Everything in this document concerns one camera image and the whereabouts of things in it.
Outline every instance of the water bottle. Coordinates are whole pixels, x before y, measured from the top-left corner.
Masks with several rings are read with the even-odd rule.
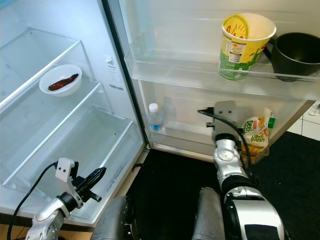
[[[149,105],[148,123],[152,132],[166,134],[165,118],[156,103]]]

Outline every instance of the bottle cap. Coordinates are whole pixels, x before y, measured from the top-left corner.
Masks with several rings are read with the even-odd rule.
[[[158,104],[156,104],[156,103],[151,103],[151,104],[149,105],[149,111],[150,111],[151,113],[156,113],[156,112],[158,112],[158,110],[159,110]]]
[[[276,119],[273,117],[270,117],[269,122],[268,122],[268,129],[273,129],[275,125]]]

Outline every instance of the refrigerator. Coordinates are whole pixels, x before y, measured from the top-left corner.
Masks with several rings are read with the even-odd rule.
[[[276,122],[262,158],[320,99],[319,72],[284,82],[264,55],[243,80],[219,74],[227,16],[257,13],[274,21],[277,36],[320,37],[317,0],[2,0],[0,11],[4,215],[13,214],[45,167],[69,158],[79,162],[82,177],[106,167],[92,189],[102,201],[90,199],[66,221],[94,227],[149,149],[214,161],[213,129],[206,125],[212,119],[197,110],[235,101],[240,127],[271,109]],[[42,92],[42,77],[67,64],[82,71],[79,89],[63,97]],[[149,128],[151,103],[164,113],[165,132]],[[18,216],[32,218],[61,193],[51,169]]]

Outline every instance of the yellow paper cup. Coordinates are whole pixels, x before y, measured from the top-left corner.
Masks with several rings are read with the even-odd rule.
[[[273,21],[255,13],[227,17],[222,24],[220,75],[228,80],[241,80],[257,62],[269,39],[276,33]]]

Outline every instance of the food package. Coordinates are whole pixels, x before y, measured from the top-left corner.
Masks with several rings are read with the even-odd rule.
[[[248,144],[250,156],[253,161],[269,145],[269,129],[275,124],[273,112],[265,107],[264,116],[254,116],[247,119],[243,126],[243,136]],[[241,151],[246,155],[245,146],[242,144]]]

